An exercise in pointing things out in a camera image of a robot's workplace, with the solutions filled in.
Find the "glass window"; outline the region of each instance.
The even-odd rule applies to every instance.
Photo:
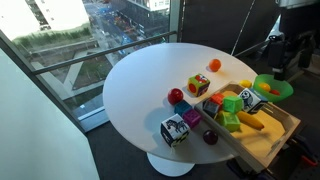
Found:
[[[168,7],[150,9],[149,0],[1,2],[6,6],[0,6],[0,29],[34,70],[169,31],[169,15],[163,13],[168,11]],[[151,44],[166,41],[163,38],[122,49],[40,76],[75,112],[101,95],[101,86],[108,72],[123,57]]]

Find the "floor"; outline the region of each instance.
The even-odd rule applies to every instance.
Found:
[[[254,53],[240,59],[254,69],[258,74],[272,73],[267,62],[259,60],[260,53]],[[300,135],[307,138],[315,152],[320,152],[320,79],[303,75],[293,81],[294,94],[288,99],[276,103],[277,106],[296,116],[302,121]],[[195,165],[187,174],[170,178],[159,174],[149,163],[146,153],[127,142],[106,123],[87,133],[100,179],[239,179],[226,166],[226,162],[216,164]],[[319,167],[308,167],[300,163],[288,179],[318,179]]]

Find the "table pedestal base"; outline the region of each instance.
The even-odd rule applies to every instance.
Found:
[[[194,166],[194,164],[191,163],[181,163],[162,159],[149,153],[147,153],[147,156],[151,165],[159,173],[170,177],[182,176],[189,172]]]

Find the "green toy block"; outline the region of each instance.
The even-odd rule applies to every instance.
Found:
[[[234,132],[240,128],[240,121],[236,114],[220,111],[217,120],[221,126],[224,126],[230,132]]]
[[[207,92],[210,85],[210,80],[202,74],[192,76],[188,80],[187,89],[194,96],[198,97]]]
[[[231,113],[237,113],[242,110],[243,99],[237,96],[227,96],[223,98],[223,110]]]

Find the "pink toy block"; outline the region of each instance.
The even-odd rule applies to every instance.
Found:
[[[201,115],[194,109],[190,109],[185,112],[182,116],[182,119],[188,124],[188,126],[192,129],[196,125],[199,124],[201,120]]]

